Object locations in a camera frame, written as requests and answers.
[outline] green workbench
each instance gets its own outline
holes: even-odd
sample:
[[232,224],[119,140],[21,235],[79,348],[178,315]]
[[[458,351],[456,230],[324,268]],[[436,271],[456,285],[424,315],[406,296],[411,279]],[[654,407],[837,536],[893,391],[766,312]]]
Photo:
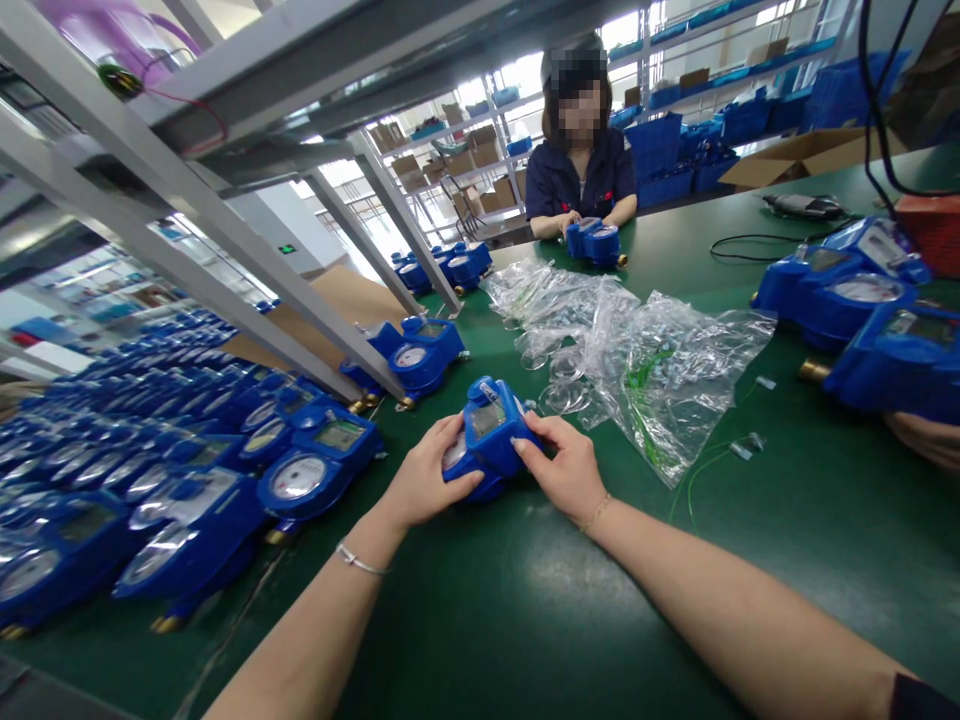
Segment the green workbench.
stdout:
[[[896,165],[908,184],[956,186],[960,146],[912,153]],[[875,193],[859,167],[776,190],[830,193],[856,212],[874,211]],[[628,225],[621,232],[630,258],[625,286],[641,298],[657,289],[707,312],[745,307],[765,266],[714,260],[710,243],[817,229],[762,212],[759,195]],[[531,255],[571,267],[554,243],[501,250],[494,261],[503,268]],[[935,283],[928,294],[960,305],[956,284]],[[472,360],[454,367],[415,412],[395,413],[392,402],[378,411],[390,456],[292,547],[264,546],[242,580],[185,630],[153,635],[159,604],[103,598],[2,652],[146,720],[178,709],[199,717],[380,497],[405,452],[437,418],[460,410],[474,379],[504,378],[528,398],[545,387],[546,368],[521,368],[517,333],[504,329],[484,293],[469,296],[457,325]],[[711,444],[755,430],[767,450],[750,462],[727,455],[699,475],[692,498],[699,532],[960,698],[960,495],[879,419],[845,411],[796,380],[809,354],[795,333],[780,330],[747,368],[738,396],[758,374],[778,385],[757,388],[731,409]],[[665,519],[673,493],[613,423],[591,437],[610,491]],[[691,528],[686,498],[679,507],[675,522]],[[340,709],[350,718],[745,715],[632,580],[529,477],[490,506],[454,509],[411,534],[384,583]]]

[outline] wire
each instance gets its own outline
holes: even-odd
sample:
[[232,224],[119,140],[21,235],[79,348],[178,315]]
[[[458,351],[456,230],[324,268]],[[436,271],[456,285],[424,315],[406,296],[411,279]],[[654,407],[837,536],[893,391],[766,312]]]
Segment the wire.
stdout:
[[[904,14],[903,20],[900,23],[900,27],[897,30],[897,35],[894,38],[893,45],[890,48],[890,55],[887,58],[886,65],[884,66],[883,72],[880,75],[882,87],[882,80],[886,79],[887,74],[890,71],[890,68],[893,65],[895,57],[900,50],[900,43],[903,41],[903,36],[906,32],[907,25],[910,22],[910,19],[913,16],[913,11],[916,9],[918,0],[910,0],[910,4],[907,6],[907,12]],[[872,6],[872,0],[863,0],[860,6],[860,26],[858,28],[857,34],[857,61],[860,68],[860,79],[863,83],[864,89],[866,90],[867,100],[870,106],[870,117],[873,119],[874,124],[877,127],[877,140],[880,143],[880,154],[883,160],[883,169],[886,172],[887,180],[894,187],[895,190],[903,193],[904,195],[913,195],[916,197],[927,197],[927,198],[938,198],[938,197],[950,197],[952,195],[960,194],[960,191],[957,190],[948,190],[948,191],[924,191],[916,190],[914,188],[909,188],[896,176],[896,172],[893,168],[893,161],[890,157],[890,141],[887,137],[887,126],[883,119],[883,112],[880,109],[879,103],[879,90],[873,83],[873,78],[870,75],[870,64],[868,60],[868,39],[870,31],[870,11]],[[869,143],[869,134],[867,135],[867,143]],[[869,169],[867,170],[867,177],[871,178],[871,173]],[[889,202],[889,197],[886,196],[886,193],[881,192],[881,199],[884,200],[884,204],[892,207],[892,203]]]

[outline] purple object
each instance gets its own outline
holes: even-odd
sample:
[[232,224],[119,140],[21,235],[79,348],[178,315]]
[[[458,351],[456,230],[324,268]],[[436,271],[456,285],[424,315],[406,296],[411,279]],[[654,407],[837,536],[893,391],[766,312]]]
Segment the purple object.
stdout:
[[158,28],[174,35],[194,57],[202,52],[180,27],[142,11],[133,0],[34,0],[34,5],[94,65],[120,65],[147,86],[166,79],[178,67],[172,55],[177,48]]

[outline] gold bracelet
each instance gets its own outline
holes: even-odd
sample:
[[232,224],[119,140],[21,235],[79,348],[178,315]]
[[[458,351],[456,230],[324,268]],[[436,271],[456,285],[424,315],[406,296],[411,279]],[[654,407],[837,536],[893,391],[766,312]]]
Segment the gold bracelet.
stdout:
[[580,532],[585,533],[590,529],[590,526],[593,525],[597,518],[603,515],[603,511],[607,509],[607,505],[610,503],[610,493],[607,493],[600,504],[597,506],[597,509],[593,511],[593,515],[590,516],[590,519],[587,520],[586,524],[580,528]]

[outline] silver bracelet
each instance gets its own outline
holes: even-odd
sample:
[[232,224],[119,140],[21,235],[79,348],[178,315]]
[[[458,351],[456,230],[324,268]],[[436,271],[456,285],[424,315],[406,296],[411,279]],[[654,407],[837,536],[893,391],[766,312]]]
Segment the silver bracelet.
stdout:
[[360,560],[357,559],[357,556],[354,555],[352,552],[350,552],[350,550],[347,549],[347,546],[343,544],[343,540],[341,540],[341,541],[337,544],[337,552],[338,552],[341,556],[343,556],[343,561],[344,561],[347,565],[354,565],[354,566],[360,568],[361,570],[365,570],[366,572],[372,573],[372,574],[374,574],[374,575],[386,575],[386,574],[389,573],[391,570],[393,570],[392,567],[389,567],[389,568],[387,568],[386,570],[379,570],[379,569],[377,569],[377,568],[375,568],[375,567],[370,567],[369,565],[367,565],[367,564],[364,563],[364,562],[360,562]]

